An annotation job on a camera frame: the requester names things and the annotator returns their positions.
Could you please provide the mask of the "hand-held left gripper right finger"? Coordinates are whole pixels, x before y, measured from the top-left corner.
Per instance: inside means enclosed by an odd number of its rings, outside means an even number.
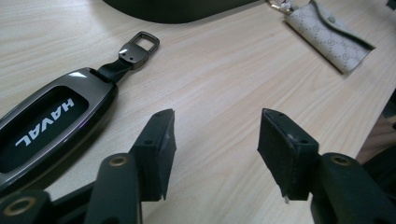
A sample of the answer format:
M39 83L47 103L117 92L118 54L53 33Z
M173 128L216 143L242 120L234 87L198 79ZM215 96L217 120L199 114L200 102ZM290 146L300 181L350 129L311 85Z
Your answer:
M262 110L258 152L283 197L292 201L308 198L318 148L318 142L286 114Z

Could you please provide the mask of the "dark rounded object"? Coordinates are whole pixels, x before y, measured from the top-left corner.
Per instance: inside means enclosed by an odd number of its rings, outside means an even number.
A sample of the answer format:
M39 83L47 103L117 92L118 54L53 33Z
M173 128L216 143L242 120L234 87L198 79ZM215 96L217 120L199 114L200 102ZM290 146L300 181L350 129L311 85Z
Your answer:
M131 17L157 23L198 21L258 0L103 0Z

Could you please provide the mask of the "grey patterned key pouch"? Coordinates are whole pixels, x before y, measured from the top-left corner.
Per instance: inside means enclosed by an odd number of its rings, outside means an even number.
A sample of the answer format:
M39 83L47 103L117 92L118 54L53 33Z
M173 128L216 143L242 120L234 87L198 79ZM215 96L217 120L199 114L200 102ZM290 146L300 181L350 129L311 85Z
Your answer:
M265 0L284 22L342 74L355 70L375 46L350 30L316 0L297 7L291 0Z

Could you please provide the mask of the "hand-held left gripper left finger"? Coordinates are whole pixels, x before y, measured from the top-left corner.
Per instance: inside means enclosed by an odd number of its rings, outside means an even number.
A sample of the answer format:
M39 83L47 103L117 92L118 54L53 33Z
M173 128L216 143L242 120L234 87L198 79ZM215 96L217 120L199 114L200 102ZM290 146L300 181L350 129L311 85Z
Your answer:
M173 109L155 113L130 150L137 165L142 202L166 199L177 150L174 124Z

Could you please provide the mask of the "dark metal car key fob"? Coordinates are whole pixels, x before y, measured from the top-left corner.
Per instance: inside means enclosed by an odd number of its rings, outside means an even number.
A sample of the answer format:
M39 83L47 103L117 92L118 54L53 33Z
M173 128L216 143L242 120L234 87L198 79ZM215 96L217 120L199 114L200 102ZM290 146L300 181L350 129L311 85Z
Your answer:
M139 32L115 62L58 77L0 118L0 198L34 184L94 133L118 97L118 82L159 46L159 38Z

